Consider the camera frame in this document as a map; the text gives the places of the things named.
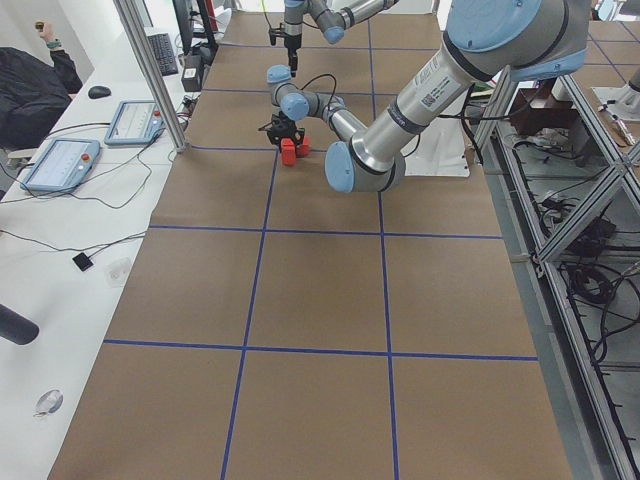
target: silver robot arm segment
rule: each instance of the silver robot arm segment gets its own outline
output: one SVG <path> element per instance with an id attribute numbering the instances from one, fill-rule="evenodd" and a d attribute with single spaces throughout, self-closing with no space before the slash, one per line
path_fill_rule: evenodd
<path id="1" fill-rule="evenodd" d="M 370 127 L 344 122 L 353 127 L 350 137 L 339 134 L 341 141 L 326 155 L 331 186 L 375 191 L 379 184 L 362 178 L 391 172 L 397 183 L 400 150 L 475 81 L 487 81 L 506 66 L 512 81 L 554 78 L 580 68 L 590 8 L 590 0 L 454 0 L 438 53 Z M 299 94 L 309 100 L 306 92 Z M 276 94 L 272 100 L 281 105 L 284 97 Z M 338 109 L 328 123 L 336 127 L 347 118 Z"/>
<path id="2" fill-rule="evenodd" d="M 309 14 L 324 38 L 330 44 L 338 43 L 346 29 L 394 6 L 399 0 L 359 0 L 338 12 L 327 6 L 326 0 L 285 0 L 284 23 L 277 29 L 269 29 L 271 45 L 276 38 L 284 38 L 289 57 L 291 76 L 298 70 L 298 49 L 302 47 L 302 26 L 305 14 Z"/>
<path id="3" fill-rule="evenodd" d="M 271 87 L 271 103 L 290 120 L 296 122 L 305 117 L 319 118 L 342 140 L 330 148 L 340 152 L 339 158 L 335 162 L 325 162 L 325 174 L 335 190 L 381 192 L 394 187 L 404 178 L 405 161 L 400 152 L 391 159 L 386 171 L 375 171 L 364 164 L 352 162 L 350 140 L 357 133 L 365 131 L 367 126 L 347 109 L 341 98 L 298 89 L 291 83 L 291 72 L 285 65 L 271 67 L 267 81 Z"/>

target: blue tape line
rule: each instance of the blue tape line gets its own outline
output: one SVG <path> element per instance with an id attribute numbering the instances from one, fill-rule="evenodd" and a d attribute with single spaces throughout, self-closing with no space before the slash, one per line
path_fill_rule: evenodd
<path id="1" fill-rule="evenodd" d="M 388 232 L 385 233 L 387 237 L 409 237 L 409 238 L 459 238 L 469 240 L 503 240 L 501 235 L 467 235 L 456 233 L 400 233 L 400 232 Z"/>
<path id="2" fill-rule="evenodd" d="M 220 150 L 223 152 L 273 152 L 276 147 L 203 147 L 199 145 L 191 145 L 194 150 Z"/>
<path id="3" fill-rule="evenodd" d="M 386 357 L 386 352 L 368 352 L 366 350 L 334 350 L 331 348 L 294 348 L 294 347 L 259 347 L 247 346 L 252 352 L 304 353 L 311 355 L 347 355 L 357 357 Z"/>
<path id="4" fill-rule="evenodd" d="M 373 119 L 377 117 L 376 112 L 376 89 L 373 75 L 373 50 L 371 47 L 371 22 L 367 20 L 367 35 L 369 37 L 369 71 L 371 73 L 371 108 L 373 111 Z"/>
<path id="5" fill-rule="evenodd" d="M 323 230 L 287 230 L 280 228 L 269 228 L 267 233 L 293 233 L 293 234 L 314 234 L 314 235 L 359 235 L 368 237 L 377 237 L 378 232 L 341 232 L 341 231 L 323 231 Z"/>
<path id="6" fill-rule="evenodd" d="M 110 345 L 131 345 L 135 347 L 165 347 L 165 348 L 195 348 L 205 350 L 235 350 L 241 351 L 239 345 L 217 345 L 208 343 L 180 343 L 180 342 L 149 342 L 144 340 L 119 340 L 115 338 L 105 339 L 103 343 Z"/>
<path id="7" fill-rule="evenodd" d="M 411 352 L 394 352 L 397 358 L 434 358 L 439 360 L 482 360 L 482 361 L 500 361 L 500 362 L 537 362 L 538 357 L 519 356 L 519 355 L 465 355 L 458 353 L 411 353 Z"/>
<path id="8" fill-rule="evenodd" d="M 602 47 L 600 46 L 600 41 L 595 40 L 591 34 L 589 34 L 589 37 L 591 37 L 591 40 L 593 41 L 593 43 L 596 45 L 596 47 L 598 47 L 598 50 L 600 50 L 600 52 L 602 53 L 602 55 L 604 55 L 604 58 L 607 59 L 607 61 L 609 62 L 609 66 L 613 67 L 613 69 L 616 71 L 616 73 L 618 74 L 618 76 L 622 79 L 622 81 L 624 80 L 624 77 L 622 76 L 622 74 L 620 73 L 620 71 L 618 70 L 618 68 L 616 67 L 616 65 L 611 61 L 611 59 L 609 58 L 609 56 L 604 52 L 604 50 L 602 49 Z"/>
<path id="9" fill-rule="evenodd" d="M 184 343 L 184 342 L 154 342 L 147 340 L 123 340 L 107 338 L 103 343 L 110 345 L 125 345 L 133 347 L 161 347 L 186 348 L 203 350 L 232 350 L 236 352 L 272 352 L 272 353 L 301 353 L 309 355 L 347 355 L 361 357 L 394 357 L 394 358 L 427 358 L 436 360 L 476 360 L 501 362 L 537 362 L 538 357 L 519 355 L 467 355 L 459 353 L 416 353 L 416 352 L 377 352 L 367 350 L 339 350 L 331 348 L 295 348 L 295 347 L 264 347 L 259 345 L 224 345 L 213 343 Z"/>
<path id="10" fill-rule="evenodd" d="M 220 44 L 221 47 L 235 47 L 235 48 L 274 48 L 272 46 L 265 46 L 265 45 L 241 45 L 239 43 L 221 43 Z M 415 51 L 415 52 L 437 52 L 438 49 L 437 48 L 417 48 L 417 47 L 413 47 L 413 48 L 401 48 L 401 47 L 372 47 L 371 45 L 369 45 L 368 47 L 343 47 L 343 46 L 338 46 L 338 47 L 326 47 L 326 46 L 322 46 L 322 45 L 318 45 L 318 46 L 304 46 L 302 47 L 300 50 L 374 50 L 374 51 Z"/>
<path id="11" fill-rule="evenodd" d="M 258 290 L 258 281 L 260 279 L 260 267 L 262 264 L 262 254 L 264 252 L 264 240 L 267 236 L 267 223 L 269 221 L 269 211 L 271 208 L 271 198 L 273 196 L 273 185 L 275 184 L 276 166 L 278 165 L 278 152 L 273 159 L 273 168 L 271 170 L 271 183 L 269 185 L 269 195 L 267 197 L 267 208 L 264 212 L 264 222 L 262 224 L 262 235 L 260 237 L 260 247 L 258 249 L 258 259 L 256 260 L 256 271 L 253 277 L 253 287 L 251 288 L 251 301 L 249 303 L 249 311 L 247 312 L 247 325 L 244 331 L 244 340 L 242 342 L 242 355 L 240 356 L 240 366 L 238 367 L 238 378 L 236 380 L 236 389 L 233 394 L 233 406 L 231 407 L 231 416 L 229 418 L 229 430 L 227 431 L 227 442 L 224 449 L 224 458 L 222 461 L 222 470 L 220 472 L 220 480 L 224 480 L 229 465 L 229 453 L 231 451 L 231 442 L 233 439 L 233 429 L 235 427 L 236 413 L 238 411 L 238 401 L 240 399 L 240 386 L 242 384 L 242 374 L 244 372 L 244 362 L 247 355 L 247 344 L 249 343 L 249 334 L 251 332 L 251 321 L 253 319 L 253 307 L 256 300 L 256 292 Z"/>
<path id="12" fill-rule="evenodd" d="M 216 227 L 216 226 L 184 226 L 184 225 L 163 225 L 152 224 L 149 228 L 157 230 L 210 230 L 210 231 L 222 231 L 222 232 L 264 232 L 266 233 L 290 233 L 295 235 L 353 235 L 353 236 L 368 236 L 376 237 L 380 235 L 379 232 L 358 232 L 358 231 L 341 231 L 341 230 L 300 230 L 300 229 L 287 229 L 287 228 L 243 228 L 243 227 Z M 445 233 L 400 233 L 400 232 L 385 232 L 387 237 L 400 237 L 400 238 L 447 238 L 447 239 L 462 239 L 462 240 L 503 240 L 501 236 L 496 235 L 466 235 L 466 234 L 445 234 Z"/>
<path id="13" fill-rule="evenodd" d="M 391 311 L 389 308 L 389 281 L 387 275 L 387 253 L 385 246 L 384 213 L 382 208 L 382 194 L 378 192 L 378 215 L 380 218 L 380 252 L 382 255 L 382 285 L 384 292 L 384 318 L 387 330 L 387 368 L 389 372 L 389 405 L 391 411 L 391 442 L 393 450 L 394 479 L 400 479 L 400 461 L 398 454 L 398 429 L 396 421 L 396 395 L 393 377 L 393 342 L 391 338 Z"/>
<path id="14" fill-rule="evenodd" d="M 636 39 L 636 42 L 640 42 L 640 37 L 637 37 L 636 34 L 633 33 L 633 31 L 629 27 L 627 27 L 626 22 L 620 22 L 620 24 L 622 25 L 622 28 L 624 28 L 627 32 L 631 34 L 633 38 Z"/>
<path id="15" fill-rule="evenodd" d="M 242 228 L 242 227 L 189 227 L 183 225 L 149 225 L 149 228 L 156 230 L 209 230 L 213 232 L 253 232 L 260 233 L 260 228 Z"/>
<path id="16" fill-rule="evenodd" d="M 203 92 L 212 92 L 212 93 L 216 93 L 216 92 L 221 92 L 221 93 L 262 93 L 262 94 L 270 94 L 271 93 L 269 90 L 241 90 L 241 89 L 234 89 L 234 88 L 203 88 L 202 91 Z M 322 90 L 318 90 L 318 91 L 314 91 L 314 93 L 324 93 L 324 94 L 330 95 L 332 92 L 331 91 L 324 92 Z M 370 96 L 371 92 L 335 92 L 334 95 L 337 96 L 337 97 L 339 97 L 341 95 Z"/>

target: metal shelf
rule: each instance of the metal shelf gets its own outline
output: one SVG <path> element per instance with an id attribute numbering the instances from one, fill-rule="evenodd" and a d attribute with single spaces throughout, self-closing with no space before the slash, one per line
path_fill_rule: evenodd
<path id="1" fill-rule="evenodd" d="M 640 147 L 634 147 L 628 154 L 622 153 L 573 78 L 564 77 L 561 81 L 574 99 L 583 122 L 602 151 L 602 158 L 598 164 L 591 163 L 579 167 L 567 159 L 556 161 L 551 156 L 547 160 L 546 156 L 535 151 L 524 153 L 519 149 L 514 153 L 511 140 L 515 130 L 504 121 L 494 126 L 493 132 L 497 141 L 494 141 L 492 146 L 494 149 L 500 149 L 498 155 L 504 159 L 511 175 L 524 219 L 533 238 L 534 255 L 537 257 L 540 272 L 549 284 L 556 307 L 561 313 L 561 326 L 569 339 L 582 383 L 589 394 L 618 477 L 622 480 L 633 480 L 638 478 L 637 465 L 640 464 L 640 436 L 637 433 L 640 425 L 640 406 L 637 401 L 633 402 L 633 398 L 637 399 L 640 392 L 640 327 L 608 338 L 609 353 L 605 361 L 601 365 L 594 365 L 588 339 L 599 338 L 600 310 L 580 305 L 580 316 L 576 315 L 567 299 L 565 279 L 558 266 L 566 259 L 567 246 L 610 204 L 611 206 L 607 207 L 608 214 L 612 218 L 615 217 L 614 223 L 619 229 L 640 231 L 640 181 L 637 169 L 632 167 L 632 162 L 640 159 Z M 504 87 L 502 90 L 505 92 L 504 95 L 513 95 L 513 88 Z M 500 104 L 507 105 L 508 102 L 502 99 Z M 557 228 L 554 228 L 547 238 L 540 226 L 536 202 L 541 202 L 549 192 L 557 192 L 578 183 L 580 184 L 571 188 L 570 194 L 566 197 L 572 198 L 572 211 L 556 225 Z M 621 236 L 616 240 L 624 241 L 625 238 Z M 637 259 L 638 257 L 633 259 L 624 254 L 608 254 L 601 257 L 600 261 L 617 265 L 623 270 L 626 268 L 625 265 L 631 265 Z M 629 292 L 620 292 L 621 299 L 630 295 L 630 288 Z M 636 303 L 636 308 L 640 309 L 640 300 L 636 300 Z M 633 308 L 632 303 L 626 304 L 623 300 L 616 301 L 611 306 L 614 312 L 631 317 L 638 313 L 637 310 L 633 312 Z M 614 323 L 611 323 L 612 328 L 616 328 Z"/>

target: person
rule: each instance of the person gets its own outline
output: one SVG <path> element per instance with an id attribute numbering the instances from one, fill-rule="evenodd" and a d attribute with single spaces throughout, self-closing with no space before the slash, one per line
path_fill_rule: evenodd
<path id="1" fill-rule="evenodd" d="M 49 22 L 38 22 L 53 67 L 12 47 L 0 47 L 0 147 L 36 148 L 82 88 L 75 63 Z"/>

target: tablet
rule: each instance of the tablet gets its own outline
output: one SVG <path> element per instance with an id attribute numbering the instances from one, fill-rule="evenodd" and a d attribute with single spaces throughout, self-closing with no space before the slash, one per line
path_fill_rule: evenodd
<path id="1" fill-rule="evenodd" d="M 162 126 L 162 117 L 155 102 L 120 102 L 104 143 L 109 146 L 142 147 L 153 140 Z"/>
<path id="2" fill-rule="evenodd" d="M 100 153 L 100 142 L 76 138 L 52 141 L 22 182 L 23 190 L 71 191 L 82 182 Z"/>

